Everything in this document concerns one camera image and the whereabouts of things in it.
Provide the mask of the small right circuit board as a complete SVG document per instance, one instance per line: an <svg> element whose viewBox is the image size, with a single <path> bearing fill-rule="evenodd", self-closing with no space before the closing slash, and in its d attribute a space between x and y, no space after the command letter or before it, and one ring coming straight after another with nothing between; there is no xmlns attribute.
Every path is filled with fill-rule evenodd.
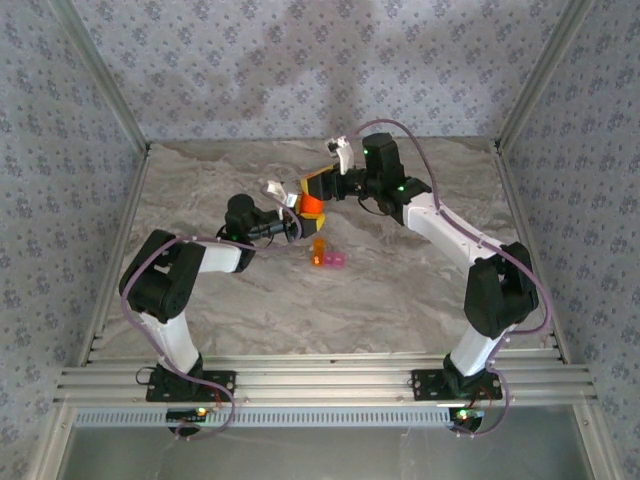
<svg viewBox="0 0 640 480"><path fill-rule="evenodd" d="M481 408L469 408L469 407L451 407L449 408L450 420L455 425L464 425L466 423L473 423L477 419L481 420L485 415L485 410Z"/></svg>

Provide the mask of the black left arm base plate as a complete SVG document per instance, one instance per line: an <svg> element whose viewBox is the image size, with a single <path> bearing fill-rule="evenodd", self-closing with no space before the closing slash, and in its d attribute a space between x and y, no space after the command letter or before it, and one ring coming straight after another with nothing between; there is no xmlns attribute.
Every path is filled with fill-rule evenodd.
<svg viewBox="0 0 640 480"><path fill-rule="evenodd" d="M205 370L202 379L216 383L234 393L236 373L228 370ZM228 396L209 385L194 383L165 370L154 369L146 384L145 400L151 403L228 402Z"/></svg>

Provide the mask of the small circuit board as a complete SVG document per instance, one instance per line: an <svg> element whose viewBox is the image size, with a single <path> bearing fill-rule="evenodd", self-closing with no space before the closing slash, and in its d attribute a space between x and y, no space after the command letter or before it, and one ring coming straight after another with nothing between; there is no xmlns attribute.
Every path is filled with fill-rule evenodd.
<svg viewBox="0 0 640 480"><path fill-rule="evenodd" d="M469 407L451 407L449 408L450 420L455 425L464 425L466 423L473 423L477 419L481 420L485 415L485 410L481 408L469 408Z"/></svg>
<svg viewBox="0 0 640 480"><path fill-rule="evenodd" d="M207 419L208 409L205 407L195 408L169 408L165 415L165 419L169 423L198 423Z"/></svg>

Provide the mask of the aluminium frame leg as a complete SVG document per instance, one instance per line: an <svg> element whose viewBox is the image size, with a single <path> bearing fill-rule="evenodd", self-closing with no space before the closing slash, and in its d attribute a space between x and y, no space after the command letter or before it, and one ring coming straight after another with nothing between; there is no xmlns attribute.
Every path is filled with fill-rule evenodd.
<svg viewBox="0 0 640 480"><path fill-rule="evenodd" d="M57 479L76 415L75 407L52 407L31 455L26 480Z"/></svg>
<svg viewBox="0 0 640 480"><path fill-rule="evenodd" d="M601 407L579 404L573 412L594 480L626 480Z"/></svg>

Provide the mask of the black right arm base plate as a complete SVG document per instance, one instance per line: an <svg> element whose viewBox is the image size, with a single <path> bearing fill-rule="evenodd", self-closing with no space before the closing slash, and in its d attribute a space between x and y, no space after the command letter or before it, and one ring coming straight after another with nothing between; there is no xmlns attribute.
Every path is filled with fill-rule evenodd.
<svg viewBox="0 0 640 480"><path fill-rule="evenodd" d="M416 401L427 400L501 400L502 384L495 373L482 370L463 377L446 369L412 370L409 379Z"/></svg>

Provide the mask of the aluminium side rail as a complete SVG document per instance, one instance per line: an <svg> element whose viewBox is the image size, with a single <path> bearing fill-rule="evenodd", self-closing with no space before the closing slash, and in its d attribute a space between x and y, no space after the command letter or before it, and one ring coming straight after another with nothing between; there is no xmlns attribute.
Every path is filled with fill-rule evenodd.
<svg viewBox="0 0 640 480"><path fill-rule="evenodd" d="M97 292L96 303L89 317L89 323L78 357L74 362L75 367L85 367L89 363L93 342L96 335L102 331L104 321L108 315L111 299L117 291L125 244L131 231L148 170L150 149L151 144L147 143L142 150L141 160L135 172L132 186L124 204L117 233L109 252L105 274Z"/></svg>
<svg viewBox="0 0 640 480"><path fill-rule="evenodd" d="M568 343L564 335L562 325L558 322L559 318L555 311L551 289L548 286L546 272L534 240L534 235L529 225L529 218L526 214L524 203L518 192L516 179L511 172L506 155L498 142L495 143L495 150L497 155L496 166L503 185L507 203L513 214L516 230L520 240L530 251L533 272L536 274L536 277L542 285L542 287L538 288L538 291L541 303L543 304L544 314L548 317L548 320L546 321L547 326L543 331L547 338L553 339L553 344L559 352L559 358L565 364L571 364L572 358L569 352Z"/></svg>

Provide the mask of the small left circuit board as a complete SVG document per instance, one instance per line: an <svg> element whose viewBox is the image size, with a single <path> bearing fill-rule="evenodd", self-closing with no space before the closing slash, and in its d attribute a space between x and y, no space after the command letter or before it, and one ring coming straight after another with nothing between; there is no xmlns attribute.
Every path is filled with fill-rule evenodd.
<svg viewBox="0 0 640 480"><path fill-rule="evenodd" d="M208 409L205 407L195 408L169 408L165 415L165 419L169 423L198 423L207 419Z"/></svg>

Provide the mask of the aluminium corner post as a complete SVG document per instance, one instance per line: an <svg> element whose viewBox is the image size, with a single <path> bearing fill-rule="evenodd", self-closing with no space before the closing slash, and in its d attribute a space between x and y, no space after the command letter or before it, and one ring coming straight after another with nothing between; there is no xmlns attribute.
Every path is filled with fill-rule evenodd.
<svg viewBox="0 0 640 480"><path fill-rule="evenodd" d="M149 148L146 137L73 1L48 0L48 2L125 134L143 157L146 157Z"/></svg>
<svg viewBox="0 0 640 480"><path fill-rule="evenodd" d="M495 139L500 155L513 146L548 86L554 71L576 37L596 0L567 0L536 62Z"/></svg>

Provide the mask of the aluminium rail beam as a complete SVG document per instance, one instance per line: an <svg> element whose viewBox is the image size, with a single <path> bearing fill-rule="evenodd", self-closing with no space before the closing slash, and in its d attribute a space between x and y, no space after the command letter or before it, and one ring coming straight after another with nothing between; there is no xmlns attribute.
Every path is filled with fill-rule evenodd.
<svg viewBox="0 0 640 480"><path fill-rule="evenodd" d="M148 363L142 358L102 359L66 368L54 400L74 406L140 405ZM409 404L411 372L441 365L440 357L420 353L211 356L204 361L207 369L235 372L236 399L247 407ZM504 350L496 367L516 407L597 399L588 367L563 362L555 349Z"/></svg>

